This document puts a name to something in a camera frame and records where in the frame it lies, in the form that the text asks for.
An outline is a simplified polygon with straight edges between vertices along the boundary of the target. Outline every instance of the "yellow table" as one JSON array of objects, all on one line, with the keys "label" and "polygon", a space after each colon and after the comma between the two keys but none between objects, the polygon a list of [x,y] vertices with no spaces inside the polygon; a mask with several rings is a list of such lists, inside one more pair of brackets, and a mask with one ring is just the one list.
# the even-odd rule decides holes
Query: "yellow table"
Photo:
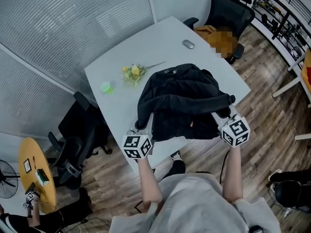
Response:
[{"label": "yellow table", "polygon": [[[24,167],[24,162],[27,159],[29,159],[31,166],[31,171],[28,173],[26,173]],[[56,190],[53,176],[43,151],[37,142],[30,137],[25,138],[19,146],[18,169],[24,189],[27,190],[32,182],[35,183],[35,188],[41,193],[41,202],[50,204],[39,204],[40,211],[45,214],[53,212],[55,210],[54,206],[56,206]],[[48,177],[50,182],[46,186],[40,185],[35,175],[37,169],[43,169],[45,175]]]}]

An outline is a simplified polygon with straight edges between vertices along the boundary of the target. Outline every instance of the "wooden floor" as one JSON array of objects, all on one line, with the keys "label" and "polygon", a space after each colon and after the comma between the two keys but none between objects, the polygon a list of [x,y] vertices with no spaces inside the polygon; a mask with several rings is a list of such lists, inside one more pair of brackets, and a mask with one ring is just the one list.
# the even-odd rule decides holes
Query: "wooden floor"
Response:
[{"label": "wooden floor", "polygon": [[[250,128],[250,140],[242,146],[242,174],[244,197],[254,200],[264,197],[277,216],[282,232],[310,232],[307,225],[310,215],[294,212],[284,218],[280,206],[272,206],[268,194],[268,175],[277,168],[299,170],[311,164],[308,140],[294,141],[295,134],[308,131],[310,110],[302,89],[296,85],[277,98],[272,94],[294,77],[287,66],[254,28],[248,27],[240,42],[244,45],[243,57],[234,64],[235,70],[251,88],[251,92],[237,106]],[[195,140],[181,150],[187,172],[209,171],[219,179],[222,162],[228,145],[216,138],[210,141]],[[155,171],[160,179],[171,167],[168,158]],[[140,201],[140,183],[117,146],[111,156],[93,156],[85,162],[83,186],[92,199],[93,215],[110,224],[113,216],[134,215],[134,206]],[[76,199],[76,192],[58,188],[58,205]],[[95,219],[81,225],[82,232],[105,233],[108,228]],[[78,228],[70,231],[80,232]]]}]

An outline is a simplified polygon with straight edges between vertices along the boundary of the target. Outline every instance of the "flower bouquet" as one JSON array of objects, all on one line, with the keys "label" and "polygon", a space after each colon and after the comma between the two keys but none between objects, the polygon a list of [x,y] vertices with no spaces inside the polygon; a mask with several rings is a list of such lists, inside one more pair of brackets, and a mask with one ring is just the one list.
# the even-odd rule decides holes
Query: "flower bouquet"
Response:
[{"label": "flower bouquet", "polygon": [[159,64],[156,64],[150,67],[144,67],[139,64],[137,65],[132,64],[132,66],[130,67],[123,67],[122,68],[123,80],[133,86],[136,86],[139,83],[139,81],[142,79],[142,77],[145,75],[148,69],[155,67],[157,65],[160,65],[164,62],[161,62]]}]

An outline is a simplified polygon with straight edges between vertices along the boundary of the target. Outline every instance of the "black jacket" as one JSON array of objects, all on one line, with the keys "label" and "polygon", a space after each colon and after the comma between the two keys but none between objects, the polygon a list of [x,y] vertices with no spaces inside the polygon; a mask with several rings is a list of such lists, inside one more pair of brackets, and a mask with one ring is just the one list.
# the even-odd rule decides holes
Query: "black jacket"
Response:
[{"label": "black jacket", "polygon": [[155,141],[175,136],[212,139],[219,131],[211,112],[229,116],[228,107],[234,101],[234,96],[219,90],[217,81],[207,70],[193,64],[179,65],[149,78],[138,101],[136,128],[145,128],[153,112]]}]

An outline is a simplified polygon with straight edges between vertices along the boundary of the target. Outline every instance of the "shoe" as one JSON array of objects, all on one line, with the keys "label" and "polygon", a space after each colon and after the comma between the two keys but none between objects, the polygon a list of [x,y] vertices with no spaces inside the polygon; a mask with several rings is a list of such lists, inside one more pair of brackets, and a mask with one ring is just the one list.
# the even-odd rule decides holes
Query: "shoe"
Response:
[{"label": "shoe", "polygon": [[90,197],[87,194],[87,191],[85,188],[81,187],[79,188],[80,198],[79,200],[85,202],[87,205],[90,205],[92,203]]},{"label": "shoe", "polygon": [[183,159],[180,157],[179,150],[177,152],[173,153],[171,155],[171,158],[172,158],[173,161],[183,161]]},{"label": "shoe", "polygon": [[271,178],[271,176],[272,175],[274,175],[275,173],[281,173],[282,172],[282,170],[281,169],[277,169],[277,170],[275,170],[272,174],[270,174],[269,175],[269,177],[268,177],[268,181],[270,181],[270,178]]},{"label": "shoe", "polygon": [[276,192],[276,184],[271,184],[270,190]]}]

